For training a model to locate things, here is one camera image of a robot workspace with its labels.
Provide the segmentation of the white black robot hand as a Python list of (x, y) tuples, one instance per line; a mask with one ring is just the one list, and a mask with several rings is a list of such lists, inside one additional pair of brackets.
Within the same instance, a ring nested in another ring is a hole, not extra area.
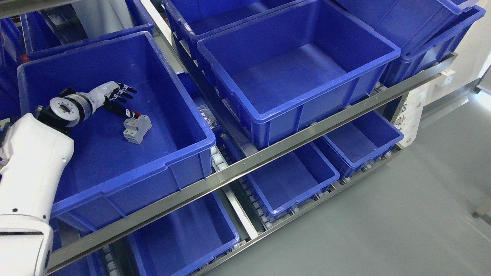
[(115, 81), (106, 82), (87, 93), (93, 112), (103, 107), (110, 113), (123, 119), (139, 118), (140, 112), (125, 108), (122, 104), (133, 99), (137, 91), (132, 87)]

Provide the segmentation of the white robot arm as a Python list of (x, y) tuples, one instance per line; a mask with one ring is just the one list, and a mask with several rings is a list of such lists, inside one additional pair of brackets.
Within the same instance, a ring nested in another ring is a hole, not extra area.
[(4, 131), (1, 144), (1, 275), (44, 276), (54, 239), (49, 225), (58, 184), (74, 152), (60, 127), (100, 108), (103, 89), (73, 93), (36, 107)]

